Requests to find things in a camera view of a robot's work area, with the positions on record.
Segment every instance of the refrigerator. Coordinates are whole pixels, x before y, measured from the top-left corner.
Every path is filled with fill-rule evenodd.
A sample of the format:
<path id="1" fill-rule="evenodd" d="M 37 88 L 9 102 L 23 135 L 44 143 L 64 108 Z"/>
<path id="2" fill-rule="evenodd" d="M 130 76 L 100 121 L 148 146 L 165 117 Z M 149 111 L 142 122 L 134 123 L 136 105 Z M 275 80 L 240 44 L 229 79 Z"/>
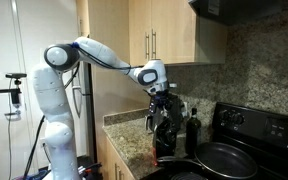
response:
<path id="1" fill-rule="evenodd" d="M 70 72 L 71 77 L 75 71 L 76 68 Z M 74 117 L 78 159 L 97 162 L 91 74 L 91 65 L 80 62 L 78 73 L 68 88 L 72 95 L 69 101 Z"/>

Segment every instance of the cable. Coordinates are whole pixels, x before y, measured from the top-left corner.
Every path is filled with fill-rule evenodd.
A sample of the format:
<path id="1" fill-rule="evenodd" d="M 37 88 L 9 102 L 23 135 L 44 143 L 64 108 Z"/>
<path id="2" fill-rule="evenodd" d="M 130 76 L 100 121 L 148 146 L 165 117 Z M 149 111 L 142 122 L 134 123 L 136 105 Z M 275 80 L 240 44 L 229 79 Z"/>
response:
<path id="1" fill-rule="evenodd" d="M 48 153 L 46 152 L 45 143 L 43 143 L 43 149 L 44 149 L 48 162 L 51 163 L 50 157 L 48 156 Z"/>
<path id="2" fill-rule="evenodd" d="M 30 154 L 30 156 L 28 158 L 28 161 L 27 161 L 27 164 L 26 164 L 23 180 L 26 179 L 27 174 L 28 174 L 28 172 L 30 170 L 30 167 L 31 167 L 31 164 L 32 164 L 32 160 L 33 160 L 34 151 L 35 151 L 37 140 L 38 140 L 38 136 L 40 134 L 41 127 L 42 127 L 42 124 L 44 122 L 44 118 L 45 118 L 45 116 L 42 117 L 42 119 L 40 120 L 40 124 L 38 125 L 37 132 L 36 132 L 36 137 L 35 137 L 35 142 L 34 142 L 34 145 L 33 145 L 32 150 L 31 150 L 31 154 Z"/>
<path id="3" fill-rule="evenodd" d="M 8 86 L 8 89 L 11 89 L 11 84 L 12 84 L 12 79 L 10 79 L 10 83 L 9 83 L 9 86 Z M 12 143 L 11 143 L 11 117 L 12 117 L 12 107 L 11 107 L 11 96 L 10 96 L 10 93 L 8 93 L 8 105 L 9 105 L 9 108 L 10 108 L 10 117 L 8 119 L 8 150 L 9 150 L 9 154 L 10 154 L 10 172 L 9 172 L 9 176 L 8 176 L 8 179 L 10 180 L 11 179 L 11 176 L 12 176 Z"/>
<path id="4" fill-rule="evenodd" d="M 143 67 L 143 66 L 129 66 L 129 67 L 113 67 L 103 61 L 101 61 L 100 59 L 96 58 L 95 56 L 89 54 L 88 52 L 86 52 L 84 49 L 82 48 L 78 48 L 78 50 L 84 54 L 85 56 L 89 57 L 90 59 L 92 59 L 95 63 L 97 63 L 98 65 L 102 66 L 102 67 L 105 67 L 107 69 L 116 69 L 116 70 L 131 70 L 131 69 L 135 69 L 135 68 L 140 68 L 140 67 Z"/>
<path id="5" fill-rule="evenodd" d="M 73 81 L 73 79 L 76 77 L 78 71 L 79 71 L 79 68 L 80 68 L 80 62 L 76 65 L 76 70 L 74 72 L 74 74 L 72 75 L 72 77 L 66 82 L 64 88 L 66 89 L 68 87 L 68 85 Z"/>

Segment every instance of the white wall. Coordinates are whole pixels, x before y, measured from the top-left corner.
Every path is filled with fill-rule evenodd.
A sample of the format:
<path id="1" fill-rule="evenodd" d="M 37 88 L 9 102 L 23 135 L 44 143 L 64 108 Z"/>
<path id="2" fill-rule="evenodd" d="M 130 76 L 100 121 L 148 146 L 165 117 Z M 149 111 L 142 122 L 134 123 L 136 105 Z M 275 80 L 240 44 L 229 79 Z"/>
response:
<path id="1" fill-rule="evenodd" d="M 20 29 L 14 29 L 18 26 L 12 19 L 11 0 L 0 0 L 0 89 L 8 88 L 9 79 L 4 78 L 5 73 L 25 72 L 29 75 L 36 64 L 44 61 L 43 52 L 47 46 L 72 42 L 78 37 L 75 0 L 16 2 Z M 21 89 L 25 95 L 27 109 L 21 109 L 21 121 L 11 123 L 12 177 L 24 172 L 35 131 L 42 116 L 29 77 L 23 80 Z M 8 111 L 8 96 L 0 94 L 0 179 L 7 179 L 9 172 L 8 123 L 3 115 Z M 44 136 L 45 125 L 40 137 Z M 78 154 L 83 153 L 83 149 L 78 149 Z M 37 161 L 32 166 L 35 170 L 48 164 L 41 148 L 37 148 L 35 160 Z"/>

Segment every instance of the lower cabinet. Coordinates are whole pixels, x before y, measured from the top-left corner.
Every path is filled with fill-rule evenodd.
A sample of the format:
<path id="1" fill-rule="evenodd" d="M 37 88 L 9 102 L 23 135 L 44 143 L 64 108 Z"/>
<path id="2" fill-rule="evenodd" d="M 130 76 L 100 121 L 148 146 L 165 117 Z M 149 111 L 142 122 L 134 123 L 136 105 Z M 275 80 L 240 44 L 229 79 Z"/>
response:
<path id="1" fill-rule="evenodd" d="M 122 158 L 119 156 L 111 141 L 106 138 L 107 167 L 109 180 L 134 180 L 131 171 L 128 169 Z"/>

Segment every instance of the black stove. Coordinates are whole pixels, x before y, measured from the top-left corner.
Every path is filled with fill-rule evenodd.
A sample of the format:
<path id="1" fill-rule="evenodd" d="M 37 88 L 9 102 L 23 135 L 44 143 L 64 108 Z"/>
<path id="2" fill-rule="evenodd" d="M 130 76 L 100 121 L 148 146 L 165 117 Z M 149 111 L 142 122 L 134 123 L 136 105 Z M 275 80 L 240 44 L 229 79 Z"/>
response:
<path id="1" fill-rule="evenodd" d="M 250 180 L 288 180 L 288 116 L 217 103 L 212 121 L 212 141 L 237 147 L 257 163 Z M 174 162 L 143 179 L 216 179 L 188 162 Z"/>

